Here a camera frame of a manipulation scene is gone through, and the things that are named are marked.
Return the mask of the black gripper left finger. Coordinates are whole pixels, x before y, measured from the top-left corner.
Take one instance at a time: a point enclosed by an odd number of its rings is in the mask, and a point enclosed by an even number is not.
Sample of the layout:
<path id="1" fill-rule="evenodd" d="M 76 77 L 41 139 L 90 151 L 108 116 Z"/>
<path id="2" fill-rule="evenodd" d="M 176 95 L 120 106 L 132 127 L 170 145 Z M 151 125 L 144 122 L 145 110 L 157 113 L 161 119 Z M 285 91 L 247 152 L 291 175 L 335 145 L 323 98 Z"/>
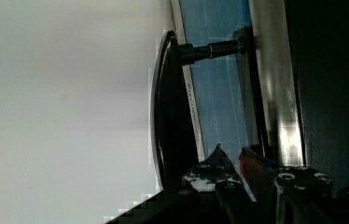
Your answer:
<path id="1" fill-rule="evenodd" d="M 247 224 L 255 202 L 229 156 L 217 145 L 203 161 L 188 152 L 158 156 L 161 192 L 105 224 Z"/>

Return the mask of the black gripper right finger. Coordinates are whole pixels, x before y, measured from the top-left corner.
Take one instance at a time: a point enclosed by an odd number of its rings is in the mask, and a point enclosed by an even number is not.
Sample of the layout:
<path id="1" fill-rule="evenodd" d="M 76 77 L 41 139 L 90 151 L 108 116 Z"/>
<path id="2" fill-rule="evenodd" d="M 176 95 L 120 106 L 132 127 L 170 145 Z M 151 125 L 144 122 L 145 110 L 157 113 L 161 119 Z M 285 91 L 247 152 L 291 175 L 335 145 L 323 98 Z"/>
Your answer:
<path id="1" fill-rule="evenodd" d="M 308 166 L 284 166 L 245 147 L 240 173 L 274 224 L 349 224 L 349 187 Z"/>

